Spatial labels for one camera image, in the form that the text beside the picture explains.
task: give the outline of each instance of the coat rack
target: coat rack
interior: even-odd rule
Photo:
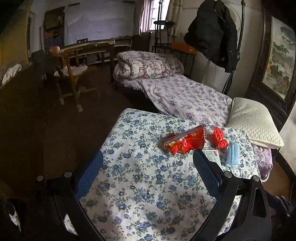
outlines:
[[[241,44],[242,44],[242,34],[243,34],[243,31],[244,31],[244,7],[246,6],[246,3],[244,0],[241,1],[241,5],[242,5],[242,25],[241,25],[241,31],[239,33],[239,44],[237,46],[237,59],[238,61],[240,60],[240,47],[241,47]],[[227,95],[228,94],[228,91],[231,87],[231,84],[232,84],[232,79],[233,79],[233,74],[234,74],[235,70],[233,70],[228,79],[226,80],[225,82],[225,85],[223,87],[223,91],[222,93]]]

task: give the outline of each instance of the dark wooden picture frame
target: dark wooden picture frame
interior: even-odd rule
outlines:
[[[273,7],[272,4],[265,2],[266,1],[261,1],[263,13],[261,49],[245,97],[264,104],[268,108],[278,131],[280,131],[284,126],[295,103],[296,64],[294,64],[291,83],[285,99],[282,99],[270,87],[262,82],[265,71],[267,69],[270,49],[272,45],[272,16],[291,27],[294,31],[295,26],[294,23],[291,23],[287,19],[285,19],[284,13],[282,11]]]

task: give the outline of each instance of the curtain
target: curtain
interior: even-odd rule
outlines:
[[[133,23],[134,23],[133,34],[134,35],[141,34],[140,27],[141,27],[141,21],[142,21],[145,1],[147,1],[147,0],[136,0],[136,2],[135,2],[135,11],[133,14]]]
[[[170,0],[168,5],[168,13],[166,16],[166,20],[173,21],[175,26],[175,36],[177,36],[177,32],[179,30],[179,17],[182,13],[183,9],[183,0]]]
[[[152,17],[152,1],[153,0],[145,0],[145,3],[144,3],[144,11],[143,11],[142,21],[141,21],[142,32],[148,32],[150,30],[151,17]]]

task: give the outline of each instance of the window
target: window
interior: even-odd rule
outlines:
[[[161,0],[152,0],[151,7],[152,7],[152,16],[151,16],[151,23],[150,23],[150,30],[155,30],[155,24],[153,24],[154,21],[157,20],[158,16],[158,8],[159,8],[159,2]],[[167,12],[168,12],[168,5],[170,3],[170,0],[162,0],[163,1],[163,9],[160,20],[165,20]]]

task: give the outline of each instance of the bed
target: bed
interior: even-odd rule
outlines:
[[[126,109],[101,147],[104,162],[80,203],[107,240],[190,240],[216,200],[211,197],[192,162],[192,153],[175,156],[163,149],[164,138],[198,125],[192,120]],[[213,125],[207,125],[211,131]],[[240,164],[222,169],[237,177],[259,175],[251,143],[241,130],[224,128],[225,138],[240,146]],[[212,149],[206,140],[205,149]],[[228,231],[238,208],[236,196],[220,231]],[[68,217],[67,229],[73,233]]]
[[[159,113],[207,125],[227,125],[232,99],[185,77],[184,67],[174,55],[127,51],[119,53],[117,59],[114,79],[142,91]],[[263,181],[267,181],[273,167],[271,149],[252,148]]]

